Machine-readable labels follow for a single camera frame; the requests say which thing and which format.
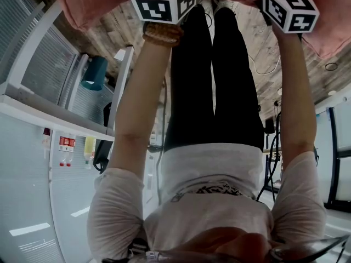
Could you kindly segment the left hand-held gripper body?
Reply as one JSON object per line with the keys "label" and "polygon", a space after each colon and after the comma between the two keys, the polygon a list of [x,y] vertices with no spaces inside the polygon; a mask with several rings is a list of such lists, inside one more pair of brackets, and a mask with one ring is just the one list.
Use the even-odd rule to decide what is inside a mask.
{"label": "left hand-held gripper body", "polygon": [[143,22],[178,24],[196,6],[196,0],[131,0]]}

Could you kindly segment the black bag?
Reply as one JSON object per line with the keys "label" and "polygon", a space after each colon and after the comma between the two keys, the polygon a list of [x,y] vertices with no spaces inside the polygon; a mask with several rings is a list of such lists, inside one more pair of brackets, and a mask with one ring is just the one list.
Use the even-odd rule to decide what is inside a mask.
{"label": "black bag", "polygon": [[100,140],[99,142],[93,159],[93,166],[99,172],[99,174],[102,174],[107,169],[112,144],[112,141],[106,140]]}

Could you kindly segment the teal container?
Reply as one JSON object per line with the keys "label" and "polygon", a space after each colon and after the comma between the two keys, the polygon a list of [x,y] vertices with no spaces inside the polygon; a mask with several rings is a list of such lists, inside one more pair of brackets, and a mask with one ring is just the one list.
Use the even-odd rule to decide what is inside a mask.
{"label": "teal container", "polygon": [[108,61],[102,56],[94,56],[82,78],[81,85],[92,91],[103,88]]}

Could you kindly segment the person's left forearm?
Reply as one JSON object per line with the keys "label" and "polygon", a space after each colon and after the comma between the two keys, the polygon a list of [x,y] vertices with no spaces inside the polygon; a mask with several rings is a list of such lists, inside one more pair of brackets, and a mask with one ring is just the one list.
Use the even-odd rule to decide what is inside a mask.
{"label": "person's left forearm", "polygon": [[148,144],[171,49],[183,34],[179,25],[146,23],[144,44],[116,112],[116,146]]}

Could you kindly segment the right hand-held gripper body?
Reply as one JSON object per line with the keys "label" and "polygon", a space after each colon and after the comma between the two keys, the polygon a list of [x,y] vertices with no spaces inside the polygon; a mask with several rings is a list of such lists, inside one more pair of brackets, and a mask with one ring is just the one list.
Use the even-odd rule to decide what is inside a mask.
{"label": "right hand-held gripper body", "polygon": [[284,33],[311,33],[320,15],[313,0],[263,0],[263,11]]}

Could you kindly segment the ribbed glass partition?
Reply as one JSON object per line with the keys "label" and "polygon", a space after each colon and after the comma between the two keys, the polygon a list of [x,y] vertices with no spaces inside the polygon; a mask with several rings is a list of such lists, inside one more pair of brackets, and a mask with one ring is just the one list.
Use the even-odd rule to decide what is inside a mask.
{"label": "ribbed glass partition", "polygon": [[[43,1],[0,0],[0,84],[50,7]],[[83,54],[54,22],[21,84],[65,107],[73,84],[67,74],[77,75]],[[103,109],[113,100],[113,91],[106,85],[98,92],[88,90],[81,80],[72,112],[105,126]],[[0,263],[92,263],[86,223],[98,172],[85,168],[86,136],[76,135],[72,166],[61,167],[59,139],[75,134],[51,130],[50,154],[44,159],[43,130],[0,112]]]}

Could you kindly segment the yellow drink bottle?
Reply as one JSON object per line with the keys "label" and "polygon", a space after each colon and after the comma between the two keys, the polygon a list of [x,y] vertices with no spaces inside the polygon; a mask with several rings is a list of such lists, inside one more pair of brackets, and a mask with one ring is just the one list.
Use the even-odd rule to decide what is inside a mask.
{"label": "yellow drink bottle", "polygon": [[90,169],[93,164],[93,160],[95,156],[95,147],[96,147],[96,138],[92,136],[87,136],[85,139],[84,151],[83,151],[84,160],[85,160],[84,164],[86,169]]}

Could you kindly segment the person's right forearm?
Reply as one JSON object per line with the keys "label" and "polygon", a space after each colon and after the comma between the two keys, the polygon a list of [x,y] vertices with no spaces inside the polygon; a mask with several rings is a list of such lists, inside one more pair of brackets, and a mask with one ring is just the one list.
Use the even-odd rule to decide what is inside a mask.
{"label": "person's right forearm", "polygon": [[312,151],[316,136],[315,105],[301,41],[277,26],[282,70],[281,135],[285,152]]}

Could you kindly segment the pink padded armchair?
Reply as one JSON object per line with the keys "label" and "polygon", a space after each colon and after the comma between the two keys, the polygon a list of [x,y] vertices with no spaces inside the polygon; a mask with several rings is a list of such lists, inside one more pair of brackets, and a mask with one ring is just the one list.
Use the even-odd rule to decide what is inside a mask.
{"label": "pink padded armchair", "polygon": [[[77,30],[87,30],[107,12],[128,0],[58,0]],[[232,0],[254,6],[255,0]],[[313,0],[320,16],[303,40],[321,59],[329,59],[351,43],[351,0]]]}

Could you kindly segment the person's white printed t-shirt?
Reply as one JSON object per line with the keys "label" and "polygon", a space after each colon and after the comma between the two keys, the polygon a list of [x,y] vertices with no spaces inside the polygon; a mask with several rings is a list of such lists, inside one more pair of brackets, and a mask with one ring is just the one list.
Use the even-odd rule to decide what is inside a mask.
{"label": "person's white printed t-shirt", "polygon": [[146,236],[150,248],[167,250],[215,228],[239,228],[282,243],[321,239],[326,214],[312,152],[298,155],[282,177],[272,208],[256,201],[260,149],[242,144],[201,144],[163,155],[161,205],[144,217],[143,181],[108,168],[95,182],[87,221],[93,258],[123,259]]}

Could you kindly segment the person's black trousers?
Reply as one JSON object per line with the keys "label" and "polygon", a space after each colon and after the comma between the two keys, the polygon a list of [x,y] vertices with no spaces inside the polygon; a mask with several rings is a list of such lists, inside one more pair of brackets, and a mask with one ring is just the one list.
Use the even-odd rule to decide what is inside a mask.
{"label": "person's black trousers", "polygon": [[264,146],[264,128],[247,48],[235,13],[214,15],[214,34],[198,5],[172,49],[171,117],[165,151],[200,144]]}

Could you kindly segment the red label clear bottle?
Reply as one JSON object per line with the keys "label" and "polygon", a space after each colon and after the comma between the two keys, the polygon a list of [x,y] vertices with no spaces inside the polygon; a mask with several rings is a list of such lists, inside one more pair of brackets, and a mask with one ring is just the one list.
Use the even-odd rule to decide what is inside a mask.
{"label": "red label clear bottle", "polygon": [[67,167],[72,166],[75,143],[76,143],[76,135],[70,135],[69,136],[69,143],[68,143],[68,154],[67,154],[67,159],[66,159],[66,166]]}
{"label": "red label clear bottle", "polygon": [[69,138],[61,136],[59,139],[59,153],[60,153],[59,165],[61,167],[64,167],[66,165],[66,160],[68,157],[68,146],[69,146]]}

